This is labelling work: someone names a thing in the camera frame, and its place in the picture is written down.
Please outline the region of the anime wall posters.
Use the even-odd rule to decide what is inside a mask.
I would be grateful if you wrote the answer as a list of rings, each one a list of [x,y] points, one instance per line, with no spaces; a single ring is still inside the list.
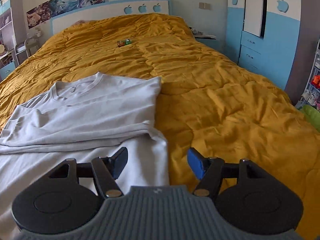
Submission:
[[[48,0],[26,12],[28,29],[67,12],[108,1],[109,0]]]

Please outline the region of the blue nightstand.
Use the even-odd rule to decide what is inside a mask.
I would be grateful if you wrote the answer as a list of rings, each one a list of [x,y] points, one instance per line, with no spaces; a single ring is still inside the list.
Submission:
[[[223,43],[218,40],[215,35],[198,31],[193,27],[189,27],[189,29],[191,30],[196,41],[201,42],[202,44],[215,49],[220,53],[224,53]]]

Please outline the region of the metal folding chair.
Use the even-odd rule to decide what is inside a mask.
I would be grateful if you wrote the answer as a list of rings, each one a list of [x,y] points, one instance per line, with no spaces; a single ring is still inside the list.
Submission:
[[[25,41],[16,44],[15,46],[15,57],[17,65],[19,66],[27,58],[33,54],[31,51],[37,51],[40,48],[39,39],[36,35],[27,38]]]

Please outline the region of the green plastic basin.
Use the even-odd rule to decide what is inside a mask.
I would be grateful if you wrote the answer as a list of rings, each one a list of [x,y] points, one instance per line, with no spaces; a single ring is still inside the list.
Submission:
[[[305,115],[308,122],[310,122],[313,126],[319,127],[319,111],[317,109],[313,108],[310,105],[304,105],[300,111]]]

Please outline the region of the mustard yellow quilt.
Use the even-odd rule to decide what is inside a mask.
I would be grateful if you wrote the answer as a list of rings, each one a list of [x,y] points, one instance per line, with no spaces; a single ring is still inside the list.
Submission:
[[[118,47],[127,38],[132,43]],[[180,17],[118,16],[52,36],[1,82],[1,125],[56,81],[97,72],[161,78],[155,126],[168,141],[172,184],[196,186],[190,147],[230,163],[251,159],[302,199],[298,233],[319,236],[319,132],[283,90],[197,42]]]

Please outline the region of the blue white wardrobe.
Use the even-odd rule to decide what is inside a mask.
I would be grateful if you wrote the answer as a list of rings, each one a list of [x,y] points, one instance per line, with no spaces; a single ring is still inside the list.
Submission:
[[[319,39],[319,0],[228,0],[225,55],[299,100]]]

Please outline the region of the white blue apple headboard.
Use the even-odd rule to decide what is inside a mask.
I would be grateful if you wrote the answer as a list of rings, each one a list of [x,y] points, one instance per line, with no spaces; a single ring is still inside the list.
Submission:
[[[171,14],[171,0],[117,0],[75,9],[50,20],[50,33],[61,32],[80,20],[96,21],[122,15]]]

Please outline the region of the white Nevada sweatshirt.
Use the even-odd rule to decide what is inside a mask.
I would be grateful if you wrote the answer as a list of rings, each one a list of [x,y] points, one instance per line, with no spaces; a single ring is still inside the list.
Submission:
[[[118,179],[132,186],[167,186],[168,149],[155,129],[161,78],[148,80],[97,73],[75,82],[56,82],[16,106],[1,131],[1,239],[17,232],[14,198],[68,158],[89,162],[121,147],[129,152]]]

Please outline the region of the metal shoe rack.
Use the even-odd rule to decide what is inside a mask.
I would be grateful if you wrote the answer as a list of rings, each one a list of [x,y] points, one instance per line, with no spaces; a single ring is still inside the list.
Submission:
[[[295,107],[300,110],[304,105],[309,105],[319,111],[319,40],[307,84]]]

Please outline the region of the wall light switch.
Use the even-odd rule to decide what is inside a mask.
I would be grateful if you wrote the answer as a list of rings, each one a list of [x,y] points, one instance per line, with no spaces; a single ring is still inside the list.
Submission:
[[[199,9],[210,10],[211,5],[209,3],[199,2]]]

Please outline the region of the cluttered desk with shelves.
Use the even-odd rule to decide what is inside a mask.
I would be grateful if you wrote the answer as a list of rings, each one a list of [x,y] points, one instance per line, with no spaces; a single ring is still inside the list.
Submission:
[[[16,68],[15,45],[11,0],[1,0],[1,81]]]

